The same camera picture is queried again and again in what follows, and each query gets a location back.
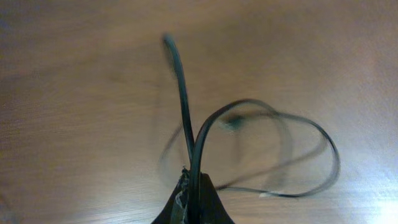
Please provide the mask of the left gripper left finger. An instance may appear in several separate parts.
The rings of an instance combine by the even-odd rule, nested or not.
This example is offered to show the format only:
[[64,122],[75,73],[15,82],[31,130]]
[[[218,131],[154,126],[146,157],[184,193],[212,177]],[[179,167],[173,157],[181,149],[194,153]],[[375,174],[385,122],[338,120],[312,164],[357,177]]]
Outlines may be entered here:
[[184,167],[174,191],[152,224],[188,224],[189,171]]

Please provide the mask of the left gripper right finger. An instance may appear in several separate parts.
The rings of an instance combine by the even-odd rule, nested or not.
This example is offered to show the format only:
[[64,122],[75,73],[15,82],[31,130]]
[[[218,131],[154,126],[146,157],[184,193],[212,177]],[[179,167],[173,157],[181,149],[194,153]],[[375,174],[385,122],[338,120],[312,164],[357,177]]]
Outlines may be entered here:
[[234,224],[208,174],[200,179],[200,224]]

